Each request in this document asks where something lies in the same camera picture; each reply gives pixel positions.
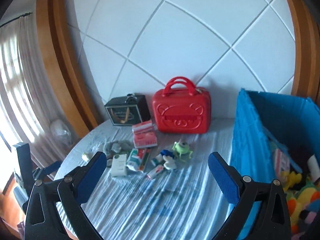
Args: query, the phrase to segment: bear ear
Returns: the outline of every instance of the bear ear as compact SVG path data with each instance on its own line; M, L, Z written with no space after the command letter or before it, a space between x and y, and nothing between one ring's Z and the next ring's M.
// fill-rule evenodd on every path
M162 105L159 105L157 107L157 111L160 115L163 115L163 113L169 108L169 106L165 105L165 104L162 104Z
M201 104L195 103L195 104L191 104L190 108L192 108L193 110L195 110L197 112L198 115L202 115L203 114L203 106L201 106Z

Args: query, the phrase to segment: curtain rod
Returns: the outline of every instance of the curtain rod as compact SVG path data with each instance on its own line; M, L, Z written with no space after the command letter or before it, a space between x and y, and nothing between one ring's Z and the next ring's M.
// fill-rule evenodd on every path
M10 22L13 22L13 21L15 21L15 20L19 19L20 17L25 17L25 16L28 16L28 15L30 15L30 14L32 14L32 12L25 13L25 14L20 15L20 16L18 16L18 17L16 17L16 18L12 19L12 20L10 20L10 21L7 21L6 23L4 23L4 24L0 25L0 28L1 28L1 27L3 27L3 26L5 26L5 25L7 25L7 24L8 24L8 23L10 23Z

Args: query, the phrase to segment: blue gripper pad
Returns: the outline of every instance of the blue gripper pad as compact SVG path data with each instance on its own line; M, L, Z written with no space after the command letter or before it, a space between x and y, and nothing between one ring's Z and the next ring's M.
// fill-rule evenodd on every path
M96 155L97 154L99 155L98 158L95 158L94 156L87 164L89 169L85 172L84 177L76 188L76 201L79 205L88 202L94 188L107 167L106 155L103 152L97 152Z
M233 178L234 174L231 173L234 171L237 173L237 171L229 166L217 152L209 155L208 166L227 201L236 205L240 200L240 189Z

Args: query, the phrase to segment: white plush toy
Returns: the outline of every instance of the white plush toy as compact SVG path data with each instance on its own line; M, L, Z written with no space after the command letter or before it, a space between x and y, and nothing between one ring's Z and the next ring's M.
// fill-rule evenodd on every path
M165 163L163 164L163 166L167 169L167 170L175 170L177 168L177 165L174 161L174 159L171 156L163 156L163 159L165 161Z

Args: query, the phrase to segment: red handle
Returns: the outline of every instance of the red handle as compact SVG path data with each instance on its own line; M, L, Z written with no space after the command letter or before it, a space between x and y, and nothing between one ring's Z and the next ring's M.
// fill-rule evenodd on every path
M169 83L172 83L172 82L175 82L177 79L182 79L183 81L185 81L186 83L189 83L190 85L192 85L194 88L196 88L196 85L188 78L186 77L174 77L172 79L170 79L168 82L167 82L167 85Z
M196 90L196 86L192 83L190 84L189 82L182 82L182 81L174 81L174 82L171 82L171 83L168 83L163 92L162 92L162 95L165 97L167 95L169 95L171 92L171 87L175 84L181 84L181 85L185 85L188 89L188 92L189 92L189 95L191 96L194 96L198 93L198 91Z

